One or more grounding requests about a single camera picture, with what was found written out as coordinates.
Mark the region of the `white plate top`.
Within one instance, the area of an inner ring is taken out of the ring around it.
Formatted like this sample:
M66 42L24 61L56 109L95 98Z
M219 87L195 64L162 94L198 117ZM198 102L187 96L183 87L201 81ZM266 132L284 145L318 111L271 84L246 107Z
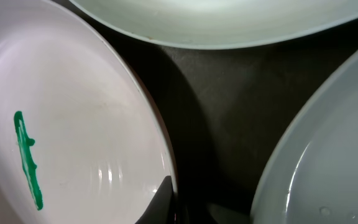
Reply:
M273 44L358 18L358 0L71 0L103 25L158 45L221 50Z

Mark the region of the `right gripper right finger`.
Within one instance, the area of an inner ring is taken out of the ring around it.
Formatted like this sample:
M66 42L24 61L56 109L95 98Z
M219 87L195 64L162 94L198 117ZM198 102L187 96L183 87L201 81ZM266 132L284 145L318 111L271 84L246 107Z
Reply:
M248 215L232 210L222 205L208 203L206 205L209 214L218 224L249 224Z

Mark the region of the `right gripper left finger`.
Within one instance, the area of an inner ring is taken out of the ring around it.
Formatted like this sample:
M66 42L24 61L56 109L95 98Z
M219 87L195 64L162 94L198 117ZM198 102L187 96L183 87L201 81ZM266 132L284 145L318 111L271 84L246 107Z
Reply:
M168 175L135 224L175 224L175 219L172 178Z

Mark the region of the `white plate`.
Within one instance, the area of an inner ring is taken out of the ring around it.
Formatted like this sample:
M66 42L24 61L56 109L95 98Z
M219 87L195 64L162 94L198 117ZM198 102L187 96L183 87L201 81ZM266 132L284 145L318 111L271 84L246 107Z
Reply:
M252 223L358 223L358 51L313 94L262 173Z
M168 175L175 202L170 150L91 26L51 1L0 1L0 223L136 223Z
M358 18L358 0L71 0L103 25L158 45L221 50L273 44Z

